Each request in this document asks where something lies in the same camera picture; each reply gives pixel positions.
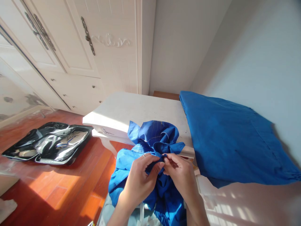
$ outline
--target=table leg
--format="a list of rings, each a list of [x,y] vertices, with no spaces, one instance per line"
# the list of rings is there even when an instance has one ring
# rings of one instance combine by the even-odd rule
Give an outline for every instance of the table leg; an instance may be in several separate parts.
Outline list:
[[[100,137],[100,139],[101,139],[101,142],[102,142],[103,146],[106,149],[109,149],[113,153],[113,155],[115,156],[115,158],[116,158],[117,157],[117,151],[114,148],[114,146],[111,144],[110,140],[107,140],[106,138],[102,138],[102,137]]]

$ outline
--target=blue fabric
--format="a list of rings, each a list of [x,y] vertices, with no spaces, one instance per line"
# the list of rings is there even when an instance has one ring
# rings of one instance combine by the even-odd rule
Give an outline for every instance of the blue fabric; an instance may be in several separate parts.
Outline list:
[[[301,180],[272,123],[249,107],[193,92],[180,101],[201,175],[217,188],[233,182],[284,185]]]
[[[109,195],[113,206],[117,205],[119,195],[124,189],[135,159],[144,153],[151,153],[160,157],[159,161],[163,161],[163,154],[179,154],[185,146],[183,142],[176,143],[179,137],[178,129],[174,125],[162,121],[144,122],[141,127],[130,121],[128,137],[136,145],[132,150],[124,148],[117,154],[116,169],[109,183]],[[149,165],[146,169],[148,174],[154,164]],[[158,174],[155,189],[143,202],[151,210],[155,208],[154,213],[162,225],[186,225],[186,210],[184,209],[183,198],[171,177],[164,175],[163,170]]]

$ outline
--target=white table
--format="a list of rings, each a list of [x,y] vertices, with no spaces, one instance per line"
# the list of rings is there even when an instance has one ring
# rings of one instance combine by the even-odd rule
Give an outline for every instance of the white table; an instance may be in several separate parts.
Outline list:
[[[93,137],[99,137],[104,147],[117,156],[117,151],[110,141],[134,145],[127,135],[129,122],[133,121],[141,126],[143,122],[151,120],[175,125],[179,130],[177,142],[185,143],[180,155],[194,158],[186,115],[178,100],[125,92],[113,93],[83,118],[83,124],[93,126]]]

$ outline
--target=black suitcase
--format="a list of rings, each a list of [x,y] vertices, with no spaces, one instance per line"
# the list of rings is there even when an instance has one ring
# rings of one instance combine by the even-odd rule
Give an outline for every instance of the black suitcase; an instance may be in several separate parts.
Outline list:
[[[2,155],[14,161],[71,165],[91,138],[92,129],[90,126],[48,122],[31,130]]]

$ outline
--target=white wardrobe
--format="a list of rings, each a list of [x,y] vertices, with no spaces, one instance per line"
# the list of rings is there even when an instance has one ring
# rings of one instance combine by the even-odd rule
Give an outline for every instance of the white wardrobe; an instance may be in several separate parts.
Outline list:
[[[64,110],[86,115],[113,92],[148,94],[155,8],[155,0],[6,0],[0,25]]]

